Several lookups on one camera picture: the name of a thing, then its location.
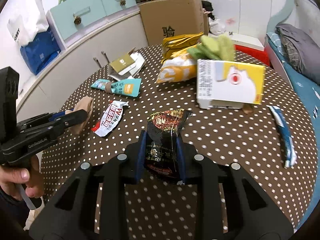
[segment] gray blanket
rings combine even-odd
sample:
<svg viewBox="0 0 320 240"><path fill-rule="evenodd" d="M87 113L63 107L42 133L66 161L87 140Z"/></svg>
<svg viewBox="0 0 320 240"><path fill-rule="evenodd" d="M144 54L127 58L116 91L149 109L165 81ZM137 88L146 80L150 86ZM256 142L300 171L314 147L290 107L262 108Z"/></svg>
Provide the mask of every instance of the gray blanket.
<svg viewBox="0 0 320 240"><path fill-rule="evenodd" d="M320 48L304 31L290 24L279 24L281 43L290 65L308 79L320 85Z"/></svg>

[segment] yellow plastic bag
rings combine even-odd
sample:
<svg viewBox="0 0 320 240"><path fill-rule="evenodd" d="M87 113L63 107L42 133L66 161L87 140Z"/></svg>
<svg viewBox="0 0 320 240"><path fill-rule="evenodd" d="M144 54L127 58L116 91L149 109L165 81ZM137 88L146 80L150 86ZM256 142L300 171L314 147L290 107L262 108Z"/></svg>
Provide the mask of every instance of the yellow plastic bag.
<svg viewBox="0 0 320 240"><path fill-rule="evenodd" d="M197 44L202 35L203 32L164 38L162 43L162 63L169 59L174 52Z"/></svg>
<svg viewBox="0 0 320 240"><path fill-rule="evenodd" d="M157 83L186 81L197 76L197 62L189 53L168 59L158 74Z"/></svg>

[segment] black snack bag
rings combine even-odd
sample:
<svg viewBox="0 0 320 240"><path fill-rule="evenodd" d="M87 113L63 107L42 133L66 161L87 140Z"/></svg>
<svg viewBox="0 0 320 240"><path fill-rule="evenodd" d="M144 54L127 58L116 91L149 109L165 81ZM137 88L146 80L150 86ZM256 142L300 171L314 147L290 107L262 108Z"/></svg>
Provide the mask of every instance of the black snack bag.
<svg viewBox="0 0 320 240"><path fill-rule="evenodd" d="M144 167L161 179L179 181L177 136L192 114L184 109L153 113L148 117Z"/></svg>

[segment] polka dot tablecloth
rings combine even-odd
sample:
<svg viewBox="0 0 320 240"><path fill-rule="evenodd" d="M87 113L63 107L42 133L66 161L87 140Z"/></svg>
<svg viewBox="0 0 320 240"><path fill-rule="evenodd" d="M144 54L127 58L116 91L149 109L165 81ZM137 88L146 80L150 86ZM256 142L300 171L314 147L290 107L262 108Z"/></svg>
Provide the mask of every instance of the polka dot tablecloth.
<svg viewBox="0 0 320 240"><path fill-rule="evenodd" d="M252 114L237 109L200 109L196 102L196 81L156 84L161 67L161 47L140 49L147 65L138 74L142 78L138 98L128 98L92 90L90 85L107 78L102 68L90 76L69 97L62 111L73 108L84 96L94 98L92 116L80 135L66 131L58 143L44 151L41 167L47 201L82 163L97 165L122 153L138 141L147 128L147 117L156 111L184 108L193 112L181 131L185 142L213 161L228 165L240 163L268 193L295 226L305 213L313 193L317 171L317 148L310 117L295 92L271 68L266 67L262 105ZM251 56L237 52L236 61L260 64ZM102 117L110 100L125 100L129 108L118 126L107 137L95 135L90 128ZM283 111L291 130L297 163L283 168L283 143L266 105ZM138 185L126 185L128 232L131 239L193 239L197 189L195 185L171 185L145 172ZM99 231L99 201L96 232Z"/></svg>

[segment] plastic bag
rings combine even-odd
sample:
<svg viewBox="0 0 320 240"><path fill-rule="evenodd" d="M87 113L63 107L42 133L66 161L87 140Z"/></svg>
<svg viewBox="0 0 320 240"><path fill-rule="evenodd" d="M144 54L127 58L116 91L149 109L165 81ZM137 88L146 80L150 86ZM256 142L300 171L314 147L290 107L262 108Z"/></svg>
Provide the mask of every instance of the plastic bag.
<svg viewBox="0 0 320 240"><path fill-rule="evenodd" d="M221 35L226 31L226 26L218 18L215 20L209 18L209 29L213 35Z"/></svg>
<svg viewBox="0 0 320 240"><path fill-rule="evenodd" d="M191 111L180 108L156 112L148 117L144 167L161 179L180 180L176 141L191 114Z"/></svg>
<svg viewBox="0 0 320 240"><path fill-rule="evenodd" d="M197 62L189 53L166 60L158 74L157 83L186 81L197 76Z"/></svg>
<svg viewBox="0 0 320 240"><path fill-rule="evenodd" d="M38 33L34 41L20 48L20 53L30 71L37 75L57 55L60 48L50 28L46 32Z"/></svg>
<svg viewBox="0 0 320 240"><path fill-rule="evenodd" d="M17 17L9 19L7 27L20 47L32 42L38 33L46 32L49 24L42 0L26 0L25 9Z"/></svg>

